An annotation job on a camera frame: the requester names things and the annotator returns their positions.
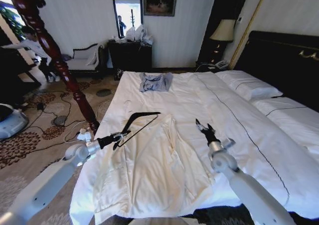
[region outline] carved wooden bedpost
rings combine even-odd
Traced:
[[[44,22],[39,16],[38,7],[45,6],[44,0],[12,0],[16,10],[24,17],[29,26],[31,26],[37,34],[39,43],[44,51],[52,58],[55,68],[60,73],[62,80],[67,88],[73,92],[73,98],[78,103],[80,110],[89,122],[90,128],[96,133],[99,123],[95,118],[95,114],[80,91],[76,79],[70,74],[67,64],[62,60],[61,51],[52,36],[44,28]]]

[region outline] person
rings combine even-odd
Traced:
[[[46,81],[60,81],[60,77],[58,76],[57,71],[54,69],[54,65],[51,58],[41,47],[33,28],[29,26],[23,26],[21,31],[26,37],[26,40],[20,42],[19,44],[11,44],[1,47],[6,49],[20,49],[24,47],[29,47],[33,52],[35,52],[35,54],[41,57],[39,70],[44,74]]]
[[[126,25],[122,22],[122,17],[121,16],[118,16],[118,18],[119,18],[119,25],[120,25],[120,36],[124,37],[123,28],[125,29]]]

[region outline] white wall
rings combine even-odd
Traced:
[[[10,39],[10,41],[12,43],[14,43],[14,44],[20,43],[2,16],[0,16],[0,27],[5,32],[5,34],[7,35],[7,37]],[[24,60],[27,62],[28,65],[33,64],[31,57],[23,48],[19,49],[18,51],[21,54],[21,56],[24,58]]]
[[[253,9],[246,7],[246,4],[251,1],[256,2],[257,0],[246,0],[241,15],[249,14],[255,9],[255,7]],[[250,17],[246,17],[244,20],[247,22]],[[236,39],[232,44],[229,44],[225,52],[224,57],[227,60],[231,59],[236,50],[245,30],[242,27],[245,27],[244,23],[236,25]],[[319,35],[319,0],[263,0],[249,32],[252,30]],[[247,38],[242,44],[235,62],[238,60],[246,41]]]
[[[194,67],[214,0],[176,0],[174,17],[144,16],[154,67]]]
[[[63,53],[117,36],[112,0],[45,0],[40,16]],[[144,16],[153,66],[192,67],[214,0],[176,0],[174,17]]]
[[[118,35],[112,0],[45,1],[40,16],[62,53]]]
[[[255,8],[258,4],[259,0],[246,0],[244,3],[244,6],[241,10],[241,13],[239,17],[242,17],[241,23],[236,23],[234,28],[234,41],[232,43],[229,43],[226,47],[226,50],[224,52],[224,60],[227,60],[230,62],[239,42],[244,34],[248,23],[255,11]]]

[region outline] framed painting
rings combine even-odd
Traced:
[[[144,15],[174,16],[176,0],[144,0]]]

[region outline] floral carpet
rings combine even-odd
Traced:
[[[78,79],[80,89],[101,121],[116,91],[118,82],[111,76],[103,80]],[[13,138],[1,141],[0,146],[0,213],[7,211],[17,194],[51,163],[64,156],[76,133],[87,128],[72,93],[62,81],[44,84],[29,95],[25,114],[28,126]],[[69,207],[73,188],[81,167],[57,194],[53,201],[30,221],[31,225],[70,225]],[[213,207],[196,210],[188,218],[207,225],[253,225],[244,206]],[[113,216],[104,225],[127,225],[132,219]]]

